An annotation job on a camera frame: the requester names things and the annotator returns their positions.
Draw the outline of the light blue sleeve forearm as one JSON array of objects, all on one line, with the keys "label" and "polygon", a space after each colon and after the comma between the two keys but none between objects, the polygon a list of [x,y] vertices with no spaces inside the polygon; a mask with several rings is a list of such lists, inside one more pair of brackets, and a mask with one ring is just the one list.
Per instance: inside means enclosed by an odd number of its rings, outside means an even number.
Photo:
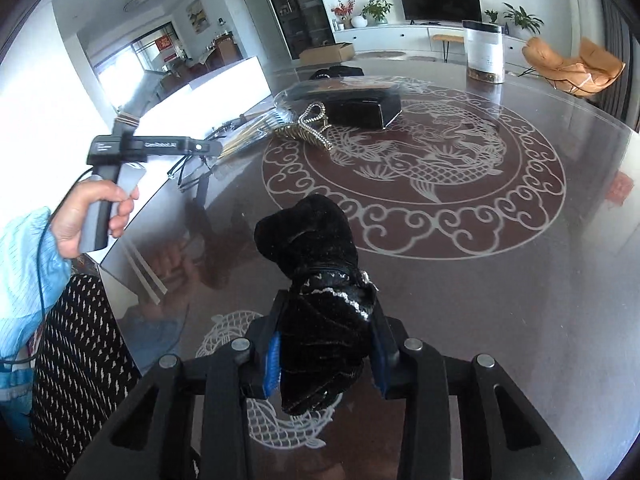
[{"label": "light blue sleeve forearm", "polygon": [[24,361],[26,344],[60,298],[70,262],[47,227],[50,210],[16,219],[1,233],[1,420],[17,439],[29,441],[35,370]]}]

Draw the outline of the person's left hand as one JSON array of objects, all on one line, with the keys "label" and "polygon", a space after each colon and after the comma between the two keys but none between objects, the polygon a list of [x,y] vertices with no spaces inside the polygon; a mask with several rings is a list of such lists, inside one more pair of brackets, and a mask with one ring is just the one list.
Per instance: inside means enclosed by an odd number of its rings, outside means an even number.
[{"label": "person's left hand", "polygon": [[50,231],[61,257],[75,259],[81,255],[79,244],[82,229],[88,223],[89,209],[93,204],[107,202],[117,206],[116,214],[108,220],[107,232],[111,237],[119,238],[128,226],[130,214],[134,211],[138,198],[138,188],[127,194],[109,180],[88,179],[77,183],[63,200],[50,224]]}]

